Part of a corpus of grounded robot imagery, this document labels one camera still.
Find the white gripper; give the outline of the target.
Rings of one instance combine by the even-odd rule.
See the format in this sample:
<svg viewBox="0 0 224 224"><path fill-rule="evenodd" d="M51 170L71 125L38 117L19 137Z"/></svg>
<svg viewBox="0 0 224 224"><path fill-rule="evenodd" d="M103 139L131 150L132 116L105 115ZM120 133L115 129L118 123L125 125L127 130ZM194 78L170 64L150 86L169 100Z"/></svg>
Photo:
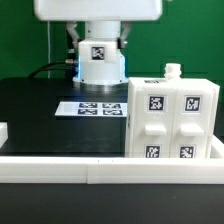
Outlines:
<svg viewBox="0 0 224 224"><path fill-rule="evenodd" d="M124 49L132 24L155 21L162 15L162 0L34 0L35 15L43 21L69 21L66 30L74 43L79 34L75 21L123 21L117 48Z"/></svg>

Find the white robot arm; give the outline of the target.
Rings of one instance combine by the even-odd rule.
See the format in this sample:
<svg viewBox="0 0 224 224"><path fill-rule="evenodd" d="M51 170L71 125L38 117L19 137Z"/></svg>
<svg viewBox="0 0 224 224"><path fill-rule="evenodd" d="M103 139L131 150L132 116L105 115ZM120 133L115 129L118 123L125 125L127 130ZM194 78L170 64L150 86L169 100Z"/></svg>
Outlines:
<svg viewBox="0 0 224 224"><path fill-rule="evenodd" d="M42 21L64 21L78 50L76 86L109 88L127 82L121 50L134 21L156 21L162 0L34 0Z"/></svg>

